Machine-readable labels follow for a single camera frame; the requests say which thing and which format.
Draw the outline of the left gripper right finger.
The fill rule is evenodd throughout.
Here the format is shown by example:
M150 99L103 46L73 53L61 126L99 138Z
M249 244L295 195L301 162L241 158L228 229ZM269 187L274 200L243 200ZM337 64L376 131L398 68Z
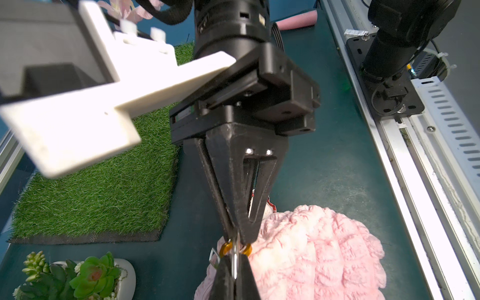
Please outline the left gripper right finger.
M261 296L253 275L249 259L240 254L237 263L236 276L236 299L237 300L260 300Z

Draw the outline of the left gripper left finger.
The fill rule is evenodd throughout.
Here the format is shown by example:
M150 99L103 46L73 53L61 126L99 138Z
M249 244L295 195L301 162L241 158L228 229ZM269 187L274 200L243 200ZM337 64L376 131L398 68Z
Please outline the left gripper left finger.
M221 258L211 287L209 300L234 300L235 280L232 275L231 258Z

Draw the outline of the white cat plush keychain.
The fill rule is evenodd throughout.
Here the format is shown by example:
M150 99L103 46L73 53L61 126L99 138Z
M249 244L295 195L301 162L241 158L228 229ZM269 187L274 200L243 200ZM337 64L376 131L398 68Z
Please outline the white cat plush keychain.
M251 214L254 197L255 197L255 189L252 190L252 193L251 193L251 199L250 199L250 204L249 204L249 215ZM265 220L270 215L272 215L276 212L277 212L277 207L271 202L270 196L268 196L262 219Z

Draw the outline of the pink knitted bag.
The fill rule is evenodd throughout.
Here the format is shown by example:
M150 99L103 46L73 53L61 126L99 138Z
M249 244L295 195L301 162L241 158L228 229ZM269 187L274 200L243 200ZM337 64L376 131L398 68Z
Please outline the pink knitted bag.
M249 262L264 300L382 300L381 241L320 206L264 215Z

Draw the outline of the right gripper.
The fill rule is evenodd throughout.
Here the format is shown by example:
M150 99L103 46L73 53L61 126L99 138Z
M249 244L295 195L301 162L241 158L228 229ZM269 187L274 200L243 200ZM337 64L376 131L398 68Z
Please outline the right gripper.
M172 108L171 140L196 138L196 172L225 240L235 228L251 244L288 150L284 136L316 129L320 87L276 44L267 1L195 1L194 21L195 61L225 53L234 63Z

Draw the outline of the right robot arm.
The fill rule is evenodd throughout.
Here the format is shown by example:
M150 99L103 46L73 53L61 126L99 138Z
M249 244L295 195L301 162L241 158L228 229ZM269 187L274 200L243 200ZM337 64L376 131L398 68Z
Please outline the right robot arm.
M412 114L398 84L408 63L453 19L458 1L372 1L378 27L359 65L377 116ZM169 115L172 143L197 160L226 240L256 241L290 136L315 130L318 84L276 41L267 1L195 1L195 60L234 63Z

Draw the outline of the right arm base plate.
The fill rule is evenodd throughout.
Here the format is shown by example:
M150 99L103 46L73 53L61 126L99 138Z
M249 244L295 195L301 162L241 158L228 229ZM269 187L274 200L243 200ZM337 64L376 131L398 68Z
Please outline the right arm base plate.
M362 95L375 120L399 120L425 110L407 70L424 48L398 44L382 32L346 41Z

